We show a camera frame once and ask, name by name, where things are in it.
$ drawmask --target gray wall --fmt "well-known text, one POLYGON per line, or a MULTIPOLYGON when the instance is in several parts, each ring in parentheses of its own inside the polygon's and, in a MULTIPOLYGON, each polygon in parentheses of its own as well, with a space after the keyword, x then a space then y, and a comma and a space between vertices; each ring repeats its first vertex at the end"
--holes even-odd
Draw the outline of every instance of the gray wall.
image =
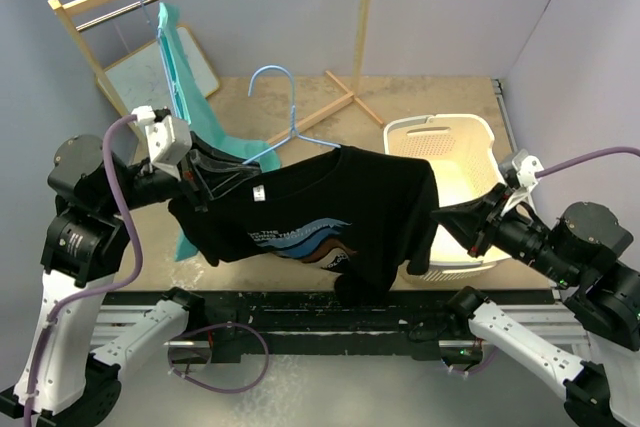
MULTIPOLYGON (((640 0, 552 0, 505 84, 516 139, 543 165, 614 145, 639 146, 640 0)), ((640 235, 640 159, 609 157, 545 179, 553 221, 576 200, 605 204, 640 235)), ((624 259, 640 266, 640 243, 624 259)))
MULTIPOLYGON (((358 0, 168 1, 222 75, 250 75, 267 63, 296 74, 351 73, 358 0)), ((373 0, 363 73, 501 77, 547 2, 373 0)), ((140 12, 118 24, 129 49, 151 38, 140 12)))
MULTIPOLYGON (((46 178, 57 147, 72 135, 102 134, 115 120, 76 46, 47 0, 0 0, 0 218, 2 341, 0 388, 17 380, 41 298, 40 254, 53 218, 46 178)), ((132 134, 118 150, 133 147, 132 134)), ((13 425, 0 417, 0 426, 13 425)))

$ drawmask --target white board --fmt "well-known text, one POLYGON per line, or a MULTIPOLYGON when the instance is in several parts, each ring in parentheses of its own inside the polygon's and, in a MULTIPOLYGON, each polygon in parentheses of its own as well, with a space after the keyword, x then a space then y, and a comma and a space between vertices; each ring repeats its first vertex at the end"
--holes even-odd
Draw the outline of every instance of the white board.
MULTIPOLYGON (((204 58, 191 32, 181 26, 178 27, 178 36, 195 77, 196 85, 200 92, 208 97, 218 90, 220 82, 209 62, 204 58)), ((160 58, 160 46, 156 41, 148 43, 107 67, 105 72, 129 112, 141 105, 151 105, 157 109, 172 105, 160 58)), ((100 81, 98 81, 98 86, 106 95, 100 81)))

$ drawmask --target black t-shirt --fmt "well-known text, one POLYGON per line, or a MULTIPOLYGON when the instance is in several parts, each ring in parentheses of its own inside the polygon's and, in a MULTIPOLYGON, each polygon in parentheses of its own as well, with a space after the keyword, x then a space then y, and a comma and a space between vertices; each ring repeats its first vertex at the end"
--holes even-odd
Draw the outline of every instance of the black t-shirt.
POLYGON ((425 160, 343 146, 261 174, 208 207, 169 202, 212 265, 272 252, 386 292, 404 260, 428 268, 438 191, 425 160))

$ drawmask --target basket handle hole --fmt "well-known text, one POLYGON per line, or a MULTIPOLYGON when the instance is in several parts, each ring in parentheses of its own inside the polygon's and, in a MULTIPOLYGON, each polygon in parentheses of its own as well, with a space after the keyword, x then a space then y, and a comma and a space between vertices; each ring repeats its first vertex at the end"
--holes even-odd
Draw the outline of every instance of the basket handle hole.
POLYGON ((411 129, 407 132, 408 136, 427 135, 427 134, 446 134, 451 131, 451 127, 420 127, 419 129, 411 129))

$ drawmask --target blue plastic hanger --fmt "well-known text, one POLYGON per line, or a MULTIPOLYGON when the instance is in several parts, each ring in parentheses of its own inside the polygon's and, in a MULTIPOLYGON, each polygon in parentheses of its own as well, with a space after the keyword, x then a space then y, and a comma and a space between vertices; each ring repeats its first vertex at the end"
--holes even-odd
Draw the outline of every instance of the blue plastic hanger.
POLYGON ((314 144, 326 145, 328 147, 339 149, 340 148, 339 144, 334 144, 333 142, 325 142, 324 140, 312 139, 311 137, 306 137, 302 135, 298 131, 298 127, 296 127, 296 84, 295 84, 295 80, 293 80, 293 75, 291 75, 291 72, 289 72, 284 67, 280 67, 279 65, 265 65, 264 67, 261 67, 258 70, 256 70, 253 76, 251 77, 251 80, 249 81, 249 97, 253 93, 253 84, 256 80, 256 77, 258 77, 261 73, 266 72, 267 70, 279 70, 280 72, 285 74, 287 77, 289 77, 289 82, 291 82, 291 120, 290 120, 291 125, 289 127, 289 135, 287 136, 286 139, 281 140, 276 145, 273 145, 269 147, 267 150, 260 152, 257 155, 254 155, 250 159, 245 160, 243 163, 248 164, 250 162, 253 162, 254 160, 262 157, 263 155, 277 149, 281 145, 286 144, 294 137, 299 137, 302 140, 307 140, 309 142, 313 142, 314 144))

